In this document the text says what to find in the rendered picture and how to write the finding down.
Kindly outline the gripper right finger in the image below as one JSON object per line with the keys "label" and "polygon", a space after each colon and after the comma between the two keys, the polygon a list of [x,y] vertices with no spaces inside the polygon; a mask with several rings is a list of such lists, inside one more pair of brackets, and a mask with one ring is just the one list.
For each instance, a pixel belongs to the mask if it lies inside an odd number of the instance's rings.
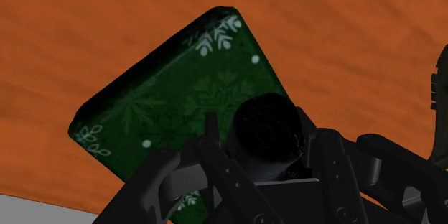
{"label": "gripper right finger", "polygon": [[349,141],[297,112],[330,224],[448,224],[448,172],[381,135]]}

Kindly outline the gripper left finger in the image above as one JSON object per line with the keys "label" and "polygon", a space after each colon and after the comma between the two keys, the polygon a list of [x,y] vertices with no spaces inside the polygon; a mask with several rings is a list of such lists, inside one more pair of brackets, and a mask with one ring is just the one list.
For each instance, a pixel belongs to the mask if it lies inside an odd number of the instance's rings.
{"label": "gripper left finger", "polygon": [[[275,209],[248,178],[239,164],[218,146],[215,113],[205,117],[205,135],[188,141],[182,153],[199,163],[211,192],[222,200],[203,224],[284,224]],[[179,197],[199,189],[198,184],[175,185],[175,196],[159,188],[181,162],[182,153],[169,148],[153,149],[92,224],[167,224]]]}

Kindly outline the green snowflake pattern box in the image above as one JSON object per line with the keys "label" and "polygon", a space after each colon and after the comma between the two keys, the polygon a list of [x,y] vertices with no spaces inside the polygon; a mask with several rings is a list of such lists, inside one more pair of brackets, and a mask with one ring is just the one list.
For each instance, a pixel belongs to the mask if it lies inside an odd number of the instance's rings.
{"label": "green snowflake pattern box", "polygon": [[[218,146],[248,178],[276,179],[304,151],[294,104],[239,11],[217,6],[169,38],[86,101],[69,136],[125,184],[153,149],[183,152],[205,135],[215,113]],[[179,197],[173,224],[203,224],[222,198],[211,192],[195,159],[180,165],[159,191],[198,184]]]}

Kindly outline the dark ridged object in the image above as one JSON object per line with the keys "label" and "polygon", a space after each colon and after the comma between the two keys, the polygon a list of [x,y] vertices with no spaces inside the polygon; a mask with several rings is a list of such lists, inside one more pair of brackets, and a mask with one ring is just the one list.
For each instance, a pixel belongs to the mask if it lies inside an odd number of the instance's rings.
{"label": "dark ridged object", "polygon": [[435,130],[429,161],[448,169],[448,44],[437,59],[436,69],[431,74],[430,108],[435,110]]}

